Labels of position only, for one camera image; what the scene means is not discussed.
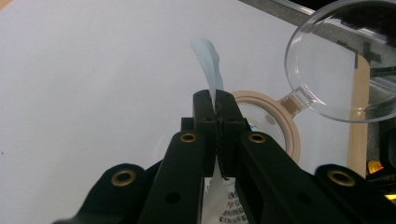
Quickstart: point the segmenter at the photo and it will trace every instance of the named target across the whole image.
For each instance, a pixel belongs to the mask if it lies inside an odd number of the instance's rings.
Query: wooden edge
[[[12,0],[0,0],[0,10],[3,9]]]
[[[370,64],[360,55],[358,55],[358,67],[355,69],[353,78],[352,107],[366,108],[370,93]],[[351,111],[351,119],[357,116],[361,118],[364,115]],[[350,124],[346,166],[363,178],[366,177],[367,134],[367,123]]]

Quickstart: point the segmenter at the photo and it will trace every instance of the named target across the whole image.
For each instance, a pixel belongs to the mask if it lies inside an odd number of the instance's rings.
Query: white table surface
[[[160,160],[192,95],[207,89],[190,47],[210,39],[226,91],[290,92],[295,30],[234,0],[14,0],[0,11],[0,223],[73,216],[110,167]],[[300,165],[346,165],[349,125],[295,118]]]

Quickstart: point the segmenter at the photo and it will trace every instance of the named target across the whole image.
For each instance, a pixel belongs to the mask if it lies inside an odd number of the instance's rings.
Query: screw hole
[[[125,187],[130,185],[136,179],[136,173],[133,170],[120,170],[111,177],[111,183],[116,187]]]
[[[344,171],[330,170],[328,171],[327,176],[332,182],[341,186],[353,187],[356,184],[355,179]]]
[[[180,201],[180,194],[179,193],[177,193],[177,192],[171,192],[171,193],[168,193],[166,196],[165,196],[165,201],[167,202],[167,203],[178,203],[179,201]]]
[[[185,133],[180,136],[180,140],[185,143],[195,142],[197,140],[197,135],[194,133]]]
[[[248,139],[252,142],[255,143],[263,143],[266,141],[266,138],[264,135],[258,134],[258,133],[253,133],[251,134]]]
[[[300,203],[305,203],[305,204],[312,203],[312,198],[309,195],[307,195],[306,193],[298,193],[297,194],[297,200]]]

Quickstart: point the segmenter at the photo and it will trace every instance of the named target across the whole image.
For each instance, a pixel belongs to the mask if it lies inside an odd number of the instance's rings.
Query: transparent plastic lid
[[[368,122],[396,115],[396,3],[338,1],[300,26],[285,70],[295,96],[322,116]]]

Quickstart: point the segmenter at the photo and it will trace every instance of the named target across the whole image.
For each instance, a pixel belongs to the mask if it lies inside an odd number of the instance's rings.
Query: brass grommet
[[[180,140],[185,143],[195,142],[198,136],[195,133],[184,133],[180,136]]]
[[[136,173],[133,170],[123,169],[111,177],[111,184],[116,187],[124,187],[134,182],[135,179]]]
[[[251,135],[248,136],[248,140],[254,142],[254,143],[264,143],[267,138],[259,133],[252,133]]]
[[[327,176],[332,182],[341,186],[353,187],[356,185],[356,180],[350,176],[350,174],[345,173],[344,171],[330,170],[327,172]]]

